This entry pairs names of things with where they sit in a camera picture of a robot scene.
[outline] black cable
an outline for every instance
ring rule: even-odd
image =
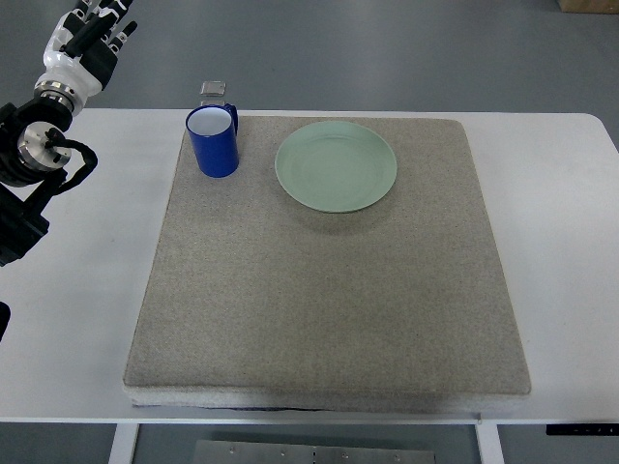
[[[49,138],[49,140],[45,143],[46,148],[73,148],[81,154],[81,157],[84,160],[84,165],[75,172],[74,176],[58,188],[58,191],[56,191],[55,194],[59,195],[60,193],[64,193],[65,191],[81,184],[82,181],[95,170],[95,167],[97,167],[97,163],[99,161],[97,160],[97,154],[91,150],[90,147],[76,140],[64,138],[62,133],[58,130],[52,129],[46,135]]]
[[[0,341],[9,325],[9,319],[11,319],[11,310],[6,304],[0,302]]]

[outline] mug rim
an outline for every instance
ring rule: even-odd
[[[214,108],[214,109],[220,109],[221,111],[225,112],[227,118],[226,118],[226,126],[223,130],[218,131],[217,133],[201,133],[200,131],[196,131],[196,127],[191,127],[191,121],[190,119],[195,115],[195,113],[199,112],[199,111],[203,111],[205,109],[208,108]],[[193,109],[190,114],[187,115],[187,118],[185,118],[185,128],[191,132],[194,135],[197,135],[199,137],[214,137],[217,135],[220,135],[224,132],[226,132],[230,126],[233,125],[233,118],[232,115],[230,114],[230,112],[224,107],[221,106],[220,104],[204,104],[199,106],[198,108]]]

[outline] white table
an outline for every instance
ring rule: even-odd
[[[52,200],[50,232],[0,269],[13,311],[0,344],[1,421],[120,423],[110,462],[128,462],[147,422],[474,423],[489,462],[500,458],[497,423],[619,421],[619,154],[583,114],[242,112],[462,122],[530,370],[520,409],[481,418],[134,408],[122,377],[188,112],[86,109],[75,119],[69,135],[99,167]]]

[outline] plate rim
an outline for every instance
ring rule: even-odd
[[[282,176],[280,174],[280,170],[278,169],[278,160],[281,157],[281,148],[284,146],[284,144],[286,143],[286,141],[295,133],[299,132],[299,131],[304,131],[306,130],[308,127],[311,126],[316,126],[316,125],[323,125],[323,124],[346,124],[348,126],[353,126],[356,129],[361,129],[363,131],[367,131],[369,133],[371,133],[373,136],[377,137],[383,144],[385,147],[387,147],[387,150],[389,152],[389,154],[391,155],[391,157],[393,157],[393,168],[394,168],[394,174],[393,174],[393,180],[390,181],[389,186],[387,187],[386,191],[381,194],[378,198],[376,198],[375,200],[371,201],[370,203],[368,203],[365,206],[361,206],[359,208],[354,208],[354,209],[323,209],[323,208],[318,208],[316,206],[312,206],[311,204],[308,204],[308,202],[306,201],[302,201],[299,198],[297,198],[296,196],[294,196],[290,190],[286,187],[285,185],[285,181],[282,179]],[[365,208],[377,203],[379,200],[381,200],[387,193],[389,193],[389,191],[392,189],[392,187],[394,186],[394,183],[396,182],[396,178],[398,177],[398,157],[396,156],[396,153],[394,152],[394,149],[391,147],[391,145],[389,143],[387,143],[387,140],[385,140],[379,133],[377,133],[375,130],[372,130],[370,128],[367,128],[366,126],[363,126],[361,124],[357,124],[357,123],[353,123],[350,121],[343,121],[340,119],[336,119],[336,120],[324,120],[324,121],[315,121],[313,123],[309,123],[306,124],[298,129],[296,129],[295,131],[291,132],[289,135],[286,136],[286,138],[282,141],[282,143],[280,144],[280,146],[278,147],[278,151],[276,153],[275,156],[275,172],[276,172],[276,176],[278,178],[278,181],[281,185],[281,187],[284,189],[284,191],[290,195],[290,197],[292,197],[294,200],[298,201],[299,203],[301,203],[302,205],[306,206],[307,208],[311,208],[315,211],[319,211],[321,213],[332,213],[332,214],[337,214],[337,213],[353,213],[356,211],[361,211],[364,210]]]

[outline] mug handle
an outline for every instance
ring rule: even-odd
[[[228,113],[230,113],[230,116],[232,116],[232,121],[234,121],[234,133],[238,133],[238,131],[239,131],[239,115],[236,112],[236,106],[234,106],[233,104],[230,104],[230,103],[226,103],[223,106],[223,109],[225,109]]]

